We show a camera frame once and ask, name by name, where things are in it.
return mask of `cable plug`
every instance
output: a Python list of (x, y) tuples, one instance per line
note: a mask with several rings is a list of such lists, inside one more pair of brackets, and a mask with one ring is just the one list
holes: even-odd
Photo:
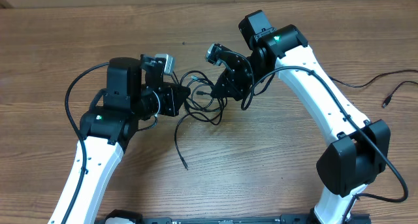
[(183, 163), (183, 165), (184, 165), (184, 168), (185, 169), (187, 169), (187, 170), (189, 170), (189, 166), (187, 165), (187, 163), (185, 162), (185, 160), (184, 160), (184, 158), (181, 156), (181, 158), (180, 158), (181, 160), (182, 160), (182, 163)]
[(197, 95), (210, 95), (210, 93), (205, 93), (205, 92), (203, 92), (203, 91), (196, 91), (196, 94)]
[(392, 100), (392, 94), (390, 94), (389, 96), (387, 96), (387, 98), (381, 104), (381, 107), (382, 108), (386, 108), (386, 106), (390, 103), (391, 100)]

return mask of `robotic hand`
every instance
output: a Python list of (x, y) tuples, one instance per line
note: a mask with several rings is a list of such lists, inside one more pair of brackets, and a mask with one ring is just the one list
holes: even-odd
[[(163, 81), (172, 75), (174, 59), (168, 54), (155, 57), (141, 55), (140, 60), (118, 57), (93, 67), (75, 82), (98, 67), (108, 65), (106, 89), (102, 89), (80, 120), (80, 130), (74, 163), (48, 223), (94, 223), (106, 186), (126, 151), (129, 140), (137, 132), (152, 128), (157, 115), (177, 116), (178, 110), (190, 95), (190, 89)], [(142, 70), (146, 71), (145, 84), (141, 84)], [(103, 96), (103, 105), (97, 106)], [(153, 125), (138, 129), (139, 120), (155, 117)], [(109, 219), (117, 219), (124, 212), (113, 212)]]
[[(342, 95), (303, 34), (293, 25), (276, 30), (261, 10), (247, 15), (238, 27), (252, 54), (244, 57), (220, 44), (211, 45), (207, 62), (226, 66), (211, 96), (242, 100), (241, 108), (246, 110), (252, 97), (264, 92), (278, 72), (318, 124), (328, 145), (316, 166), (325, 185), (321, 199), (310, 215), (296, 217), (296, 223), (371, 223), (368, 216), (350, 216), (360, 196), (388, 202), (406, 200), (406, 183), (387, 159), (388, 126), (383, 120), (370, 122)], [(255, 87), (269, 76), (265, 88), (254, 94)], [(361, 193), (386, 164), (402, 184), (404, 196), (388, 199)]]

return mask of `wooden table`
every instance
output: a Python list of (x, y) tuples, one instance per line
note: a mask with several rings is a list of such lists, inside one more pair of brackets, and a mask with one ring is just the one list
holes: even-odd
[[(79, 73), (112, 57), (169, 53), (178, 75), (200, 70), (215, 81), (223, 67), (206, 63), (206, 50), (220, 42), (248, 55), (238, 23), (258, 9), (276, 27), (298, 26), (325, 71), (345, 82), (418, 67), (418, 0), (0, 10), (0, 222), (46, 223), (54, 211), (77, 141), (63, 100)], [(364, 89), (340, 86), (371, 120), (387, 122), (389, 158), (410, 189), (402, 204), (358, 202), (355, 212), (370, 213), (374, 223), (418, 222), (418, 89), (403, 86), (381, 107), (397, 83), (417, 79), (398, 74)], [(105, 82), (103, 69), (77, 83), (76, 122)], [(188, 119), (180, 127), (189, 171), (174, 148), (180, 117), (162, 116), (155, 129), (137, 133), (99, 217), (115, 208), (180, 218), (309, 212), (323, 188), (315, 163), (327, 146), (317, 125), (277, 80), (247, 111), (239, 106), (230, 101), (220, 126)], [(367, 191), (402, 194), (389, 169)]]

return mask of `table top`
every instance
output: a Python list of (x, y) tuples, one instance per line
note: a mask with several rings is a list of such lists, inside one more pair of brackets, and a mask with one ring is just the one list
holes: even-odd
[[(259, 9), (275, 27), (295, 24), (324, 70), (344, 82), (418, 67), (418, 0), (0, 10), (0, 223), (46, 223), (52, 215), (76, 149), (63, 100), (78, 74), (113, 57), (169, 53), (177, 75), (200, 70), (216, 81), (223, 67), (205, 62), (208, 47), (219, 42), (248, 55), (238, 23)], [(409, 185), (402, 204), (356, 203), (354, 212), (374, 223), (418, 222), (417, 87), (402, 86), (381, 107), (400, 81), (417, 79), (406, 73), (364, 89), (338, 86), (372, 121), (389, 125), (389, 159)], [(70, 98), (76, 122), (105, 84), (105, 69), (77, 83)], [(155, 129), (133, 137), (99, 217), (115, 208), (148, 217), (276, 216), (307, 213), (318, 202), (315, 163), (327, 145), (283, 82), (273, 81), (245, 112), (231, 99), (219, 126), (185, 120), (178, 142), (188, 171), (174, 147), (179, 119), (161, 116)], [(389, 169), (367, 192), (402, 194)]]

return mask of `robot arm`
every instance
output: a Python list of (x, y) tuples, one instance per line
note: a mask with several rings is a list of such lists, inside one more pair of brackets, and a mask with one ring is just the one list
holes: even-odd
[[(163, 81), (163, 75), (171, 75), (173, 68), (174, 59), (167, 54), (142, 55), (140, 60), (128, 57), (110, 60), (106, 89), (98, 93), (80, 120), (87, 158), (82, 185), (70, 205), (82, 166), (82, 147), (78, 142), (70, 175), (48, 223), (94, 223), (109, 179), (138, 131), (138, 121), (158, 114), (177, 116), (190, 95), (189, 88)], [(145, 84), (141, 84), (142, 70), (146, 71)], [(96, 106), (102, 96), (103, 105)], [(63, 221), (69, 207), (71, 212)]]
[(259, 10), (246, 16), (238, 26), (250, 50), (249, 65), (239, 55), (213, 44), (206, 60), (227, 68), (219, 77), (212, 97), (233, 97), (236, 101), (251, 94), (251, 81), (281, 67), (302, 67), (279, 72), (283, 80), (300, 99), (318, 125), (325, 144), (325, 153), (317, 162), (317, 171), (325, 188), (320, 201), (311, 211), (312, 223), (341, 223), (354, 194), (362, 192), (385, 169), (384, 160), (361, 138), (337, 107), (324, 85), (312, 75), (316, 73), (330, 88), (351, 120), (387, 155), (390, 130), (379, 120), (370, 120), (358, 111), (332, 83), (315, 58), (303, 34), (293, 25), (277, 30)]

